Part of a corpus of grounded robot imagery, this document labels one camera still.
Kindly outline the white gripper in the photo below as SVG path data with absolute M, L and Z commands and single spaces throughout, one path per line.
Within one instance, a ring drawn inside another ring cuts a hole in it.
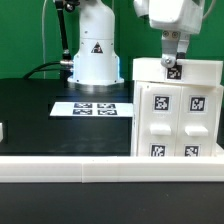
M 164 67 L 172 68 L 176 58 L 186 58 L 189 34 L 200 33 L 204 5 L 205 0 L 149 0 L 149 24 L 154 29 L 164 30 L 161 38 Z

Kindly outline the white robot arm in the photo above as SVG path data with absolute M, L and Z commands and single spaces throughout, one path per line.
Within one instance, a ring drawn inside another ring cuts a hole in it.
M 102 0 L 79 2 L 79 51 L 68 83 L 87 91 L 102 91 L 124 83 L 114 51 L 115 15 Z M 149 19 L 162 34 L 161 64 L 172 68 L 187 51 L 189 36 L 201 30 L 205 0 L 133 0 L 136 14 Z

